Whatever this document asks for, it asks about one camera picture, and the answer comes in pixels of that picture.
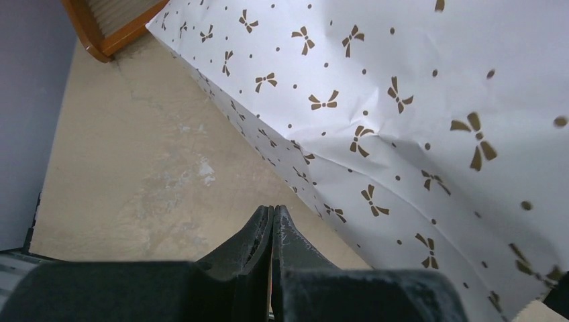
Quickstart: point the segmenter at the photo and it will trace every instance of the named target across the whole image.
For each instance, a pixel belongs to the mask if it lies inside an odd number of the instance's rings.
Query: worn black edge
[[[34,236],[34,227],[36,226],[36,216],[38,215],[38,209],[40,207],[40,202],[42,200],[42,193],[38,193],[38,200],[36,201],[36,210],[34,211],[34,218],[32,219],[32,225],[28,228],[28,232],[25,235],[25,240],[23,241],[23,247],[21,253],[24,255],[32,256],[30,253],[30,246],[32,245],[32,237]]]

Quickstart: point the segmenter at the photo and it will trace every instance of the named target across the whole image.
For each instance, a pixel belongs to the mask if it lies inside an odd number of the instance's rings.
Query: crumpled paper
[[[172,0],[147,28],[378,269],[509,320],[569,264],[567,1]]]

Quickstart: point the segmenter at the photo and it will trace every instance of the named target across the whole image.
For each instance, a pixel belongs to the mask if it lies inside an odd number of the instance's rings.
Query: white stain
[[[202,182],[206,186],[209,186],[213,181],[215,181],[215,177],[213,173],[213,168],[209,166],[207,163],[208,159],[206,157],[202,157],[200,160],[199,171],[198,175],[202,177]]]

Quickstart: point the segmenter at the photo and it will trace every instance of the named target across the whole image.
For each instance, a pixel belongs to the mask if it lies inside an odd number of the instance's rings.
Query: purple wall
[[[0,250],[23,246],[76,41],[57,0],[0,0]]]

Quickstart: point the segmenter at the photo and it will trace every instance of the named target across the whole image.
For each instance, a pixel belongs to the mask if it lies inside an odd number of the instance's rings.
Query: brown bow print
[[[204,34],[203,32],[199,32],[199,35],[201,36],[201,42],[204,42],[208,39],[211,39],[211,37],[213,37],[213,32],[211,32],[213,30],[213,25],[209,25],[209,31],[207,32],[207,34]]]
[[[490,145],[490,143],[484,140],[484,134],[480,131],[480,119],[478,118],[477,112],[472,112],[468,114],[466,118],[468,119],[468,122],[470,124],[470,127],[472,127],[472,129],[464,122],[454,119],[450,124],[450,130],[476,132],[475,137],[480,142],[480,147],[476,146],[476,148],[474,149],[474,156],[472,157],[472,162],[470,163],[470,167],[472,169],[475,169],[476,171],[480,171],[480,169],[482,168],[482,154],[484,155],[484,158],[486,158],[486,160],[488,161],[495,159],[498,156],[498,154],[496,153],[496,150],[494,150],[494,148]]]
[[[444,0],[437,0],[435,4],[435,11],[443,11],[444,10]]]
[[[517,269],[520,272],[533,276],[536,280],[543,282],[546,287],[553,288],[559,282],[561,277],[563,277],[563,272],[561,272],[557,265],[554,265],[544,278],[539,272],[534,272],[531,269],[531,263],[525,258],[525,256],[521,253],[515,244],[509,244],[509,246],[514,254],[518,257],[518,259],[515,261]]]
[[[229,72],[229,68],[227,67],[227,61],[233,56],[233,50],[229,51],[229,52],[225,52],[225,62],[223,62],[223,68],[221,69],[221,72],[226,74],[227,77],[230,76],[230,72]]]
[[[259,132],[260,132],[264,137],[266,137],[267,140],[269,140],[270,146],[272,146],[273,148],[276,147],[276,143],[274,143],[274,142],[270,139],[270,137],[268,137],[268,135],[266,135],[264,129],[259,129]]]
[[[362,190],[362,196],[364,196],[364,198],[370,204],[370,208],[372,209],[372,214],[375,217],[379,216],[379,213],[382,213],[384,215],[389,215],[389,209],[374,206],[373,200],[372,200],[374,189],[375,189],[375,187],[370,184],[370,185],[368,185],[368,190]]]
[[[356,152],[358,151],[364,158],[367,158],[370,154],[360,146],[358,143],[359,138],[368,134],[374,133],[372,129],[366,129],[363,125],[360,125],[356,128],[356,133],[354,134],[354,141],[350,145],[350,151]]]
[[[205,76],[203,76],[203,74],[199,70],[197,70],[197,73],[199,75],[199,78],[203,79],[207,83],[207,85],[210,86],[209,85],[209,79],[207,79]]]
[[[435,241],[433,241],[431,238],[427,238],[427,240],[425,240],[425,238],[421,236],[420,233],[415,235],[415,238],[417,238],[421,243],[423,243],[423,245],[429,248],[428,257],[421,262],[421,264],[423,264],[423,267],[424,268],[432,267],[438,270],[439,264],[437,263],[437,259],[435,258]]]
[[[169,14],[170,14],[170,12],[166,12],[166,13],[164,14],[164,17],[162,18],[162,29],[163,29],[164,31],[166,31],[166,24],[165,24],[165,22],[166,22],[166,17],[168,17]]]
[[[316,207],[316,205],[314,205],[314,209],[316,209],[316,212],[318,213],[318,217],[320,217],[320,219],[323,220],[322,213],[320,212],[320,210],[318,210],[318,207]]]
[[[295,172],[297,173],[297,176],[299,176],[299,178],[302,178],[307,183],[310,183],[310,181],[308,181],[308,178],[306,177],[306,174],[304,172],[299,172],[295,167],[293,167],[293,169],[295,169]]]
[[[245,115],[240,114],[239,111],[237,111],[236,107],[235,107],[235,103],[233,102],[233,100],[231,100],[231,107],[233,108],[233,110],[235,111],[235,113],[237,113],[237,115],[239,115],[239,118],[242,121],[245,121]]]
[[[257,77],[255,78],[255,83],[257,83],[257,87],[255,88],[255,91],[257,93],[259,93],[260,89],[261,89],[261,85],[263,84],[264,81],[269,82],[273,87],[276,87],[276,84],[278,84],[276,82],[276,80],[274,79],[274,73],[271,72],[270,74],[268,74],[265,77]]]
[[[237,126],[239,126],[239,129],[241,130],[241,135],[246,136],[245,132],[243,131],[243,127],[241,126],[241,124],[237,124]]]
[[[308,37],[308,31],[306,30],[306,27],[301,27],[301,32],[293,32],[292,36],[293,37],[303,37],[304,38],[304,48],[303,48],[303,55],[306,56],[306,54],[308,54],[308,49],[312,49],[312,47],[314,47],[314,42],[312,40],[310,40],[310,38]]]
[[[350,33],[350,35],[346,38],[344,38],[344,40],[342,40],[342,45],[344,47],[346,47],[346,57],[350,57],[350,44],[352,42],[352,39],[359,39],[361,41],[364,41],[364,38],[366,35],[364,35],[363,33],[359,32],[360,30],[358,29],[357,25],[354,25],[354,27],[352,28],[352,32]]]
[[[427,178],[425,180],[425,184],[423,185],[425,187],[425,189],[427,189],[428,191],[431,190],[431,181],[434,180],[435,182],[437,182],[441,188],[443,188],[445,190],[445,192],[447,193],[447,195],[450,196],[450,190],[448,190],[448,188],[444,185],[443,180],[441,179],[441,177],[439,176],[434,176],[432,174],[429,174],[427,171],[421,170],[421,173],[423,174],[423,176],[425,178]]]
[[[243,10],[243,14],[242,14],[241,18],[239,18],[239,22],[245,25],[245,28],[247,29],[247,32],[249,34],[251,34],[253,32],[253,27],[256,27],[259,25],[258,20],[255,20],[252,23],[247,22],[247,10]]]
[[[303,155],[303,158],[304,158],[304,162],[306,162],[306,164],[310,164],[310,160],[315,159],[314,154],[309,154],[307,156]]]
[[[182,26],[180,27],[180,36],[179,38],[182,39],[182,31],[187,31],[188,30],[188,25],[186,24],[186,22],[184,21],[184,24],[182,24]]]
[[[298,149],[299,151],[302,152],[301,146],[300,146],[295,140],[291,140],[291,143],[293,144],[293,147],[294,147],[295,149]]]
[[[413,96],[407,97],[406,99],[399,98],[399,90],[397,89],[397,77],[391,77],[391,87],[387,90],[387,94],[391,96],[395,102],[397,102],[397,108],[399,109],[399,114],[403,113],[403,109],[406,105],[413,102]]]
[[[336,103],[335,99],[339,93],[340,92],[338,92],[337,90],[334,90],[334,92],[332,92],[332,95],[330,95],[328,102],[324,103],[320,102],[320,100],[317,99],[314,95],[310,95],[310,97],[308,97],[308,100],[314,103],[310,105],[312,107],[312,110],[314,111],[315,109],[319,109],[320,107],[328,107],[330,109],[336,108],[338,104]]]
[[[338,216],[338,218],[342,220],[342,223],[346,223],[346,220],[344,219],[344,217],[342,217],[344,215],[344,211],[342,211],[341,209],[331,208],[329,205],[326,204],[324,204],[324,207],[326,208],[326,212],[328,213],[328,215],[330,215],[331,213],[335,213]]]

